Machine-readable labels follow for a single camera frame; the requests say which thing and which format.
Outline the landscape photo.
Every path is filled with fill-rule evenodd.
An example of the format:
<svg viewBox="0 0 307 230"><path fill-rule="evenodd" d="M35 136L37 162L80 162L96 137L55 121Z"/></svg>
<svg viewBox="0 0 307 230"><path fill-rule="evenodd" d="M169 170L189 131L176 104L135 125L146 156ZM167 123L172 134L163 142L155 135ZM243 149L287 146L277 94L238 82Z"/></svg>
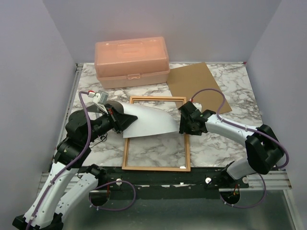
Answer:
<svg viewBox="0 0 307 230"><path fill-rule="evenodd" d="M143 105L131 106L128 103L120 103L116 101L107 101L105 109L116 109L128 115L136 115L138 119L133 122L126 130L122 132L124 136L146 137L159 134L173 133L179 131L179 125L175 119L166 111L151 108ZM100 108L95 104L86 108L87 112L100 113Z"/></svg>

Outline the orange wooden picture frame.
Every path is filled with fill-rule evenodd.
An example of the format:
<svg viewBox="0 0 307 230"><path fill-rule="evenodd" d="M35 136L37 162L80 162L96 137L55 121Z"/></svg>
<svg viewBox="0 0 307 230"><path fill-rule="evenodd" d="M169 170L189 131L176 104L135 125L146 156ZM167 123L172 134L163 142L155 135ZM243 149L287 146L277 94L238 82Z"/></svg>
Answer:
<svg viewBox="0 0 307 230"><path fill-rule="evenodd" d="M131 106L136 106L134 104L135 101L162 101L162 102L181 102L185 104L187 102L186 97L167 97L167 96L131 96L130 103ZM129 144L130 138L132 136L124 136L125 145L123 151L123 170L134 170L134 171L169 171L169 172L190 172L190 144L189 144L189 136L184 134L184 146L185 146L185 166L180 167L145 167L145 166L128 166L129 159Z"/></svg>

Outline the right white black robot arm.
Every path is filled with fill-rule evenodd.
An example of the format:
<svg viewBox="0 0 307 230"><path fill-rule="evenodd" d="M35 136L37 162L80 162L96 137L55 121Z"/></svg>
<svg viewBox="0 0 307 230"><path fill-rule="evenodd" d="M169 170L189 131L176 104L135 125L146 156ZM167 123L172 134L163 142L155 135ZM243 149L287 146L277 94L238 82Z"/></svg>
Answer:
<svg viewBox="0 0 307 230"><path fill-rule="evenodd" d="M267 125L255 127L230 122L214 111L201 112L190 101L181 106L179 111L181 134L201 136L203 133L215 133L246 148L247 156L226 165L211 179L210 187L230 188L244 176L267 174L285 154L274 132Z"/></svg>

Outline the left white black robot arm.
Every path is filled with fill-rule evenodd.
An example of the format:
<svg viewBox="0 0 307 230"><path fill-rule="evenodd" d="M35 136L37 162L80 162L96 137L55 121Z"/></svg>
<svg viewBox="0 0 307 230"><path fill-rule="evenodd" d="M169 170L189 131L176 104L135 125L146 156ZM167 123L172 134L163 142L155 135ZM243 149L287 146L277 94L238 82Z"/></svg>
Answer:
<svg viewBox="0 0 307 230"><path fill-rule="evenodd" d="M92 189L102 189L107 182L106 171L97 165L87 168L78 183L66 192L71 179L91 152L90 143L110 130L122 132L137 120L110 104L107 113L91 120L86 110L69 116L67 136L57 146L49 176L30 209L17 216L13 226L19 230L60 230L68 214Z"/></svg>

